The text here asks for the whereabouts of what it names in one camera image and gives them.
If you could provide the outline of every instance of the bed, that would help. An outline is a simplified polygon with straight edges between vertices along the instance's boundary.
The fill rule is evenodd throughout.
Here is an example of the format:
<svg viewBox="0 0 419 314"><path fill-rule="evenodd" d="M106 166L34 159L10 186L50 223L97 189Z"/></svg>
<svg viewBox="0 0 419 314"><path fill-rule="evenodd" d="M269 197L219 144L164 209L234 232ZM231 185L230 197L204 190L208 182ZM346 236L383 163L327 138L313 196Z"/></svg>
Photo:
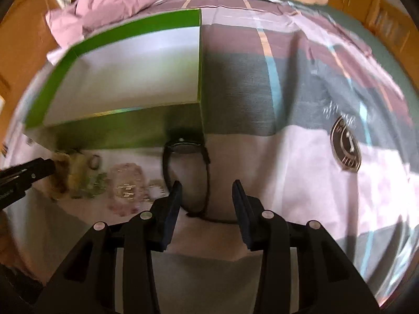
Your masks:
<svg viewBox="0 0 419 314"><path fill-rule="evenodd" d="M287 220L322 222L383 304L419 242L419 105L408 77L358 21L328 6L166 0L138 18L181 8L205 10L204 129L218 188L211 214L231 218L228 188L240 178L248 194ZM290 19L297 25L291 36L272 26ZM244 39L246 46L240 45ZM16 110L3 166L50 155L22 134L28 107L50 70L46 65L38 73ZM330 152L328 133L339 115L360 143L358 175L342 173ZM100 154L145 164L139 151ZM37 189L7 209L25 262L42 282L90 225L121 221L98 209L55 204ZM176 230L169 251L153 256L162 312L249 312L261 257L247 254L238 229L183 219Z"/></svg>

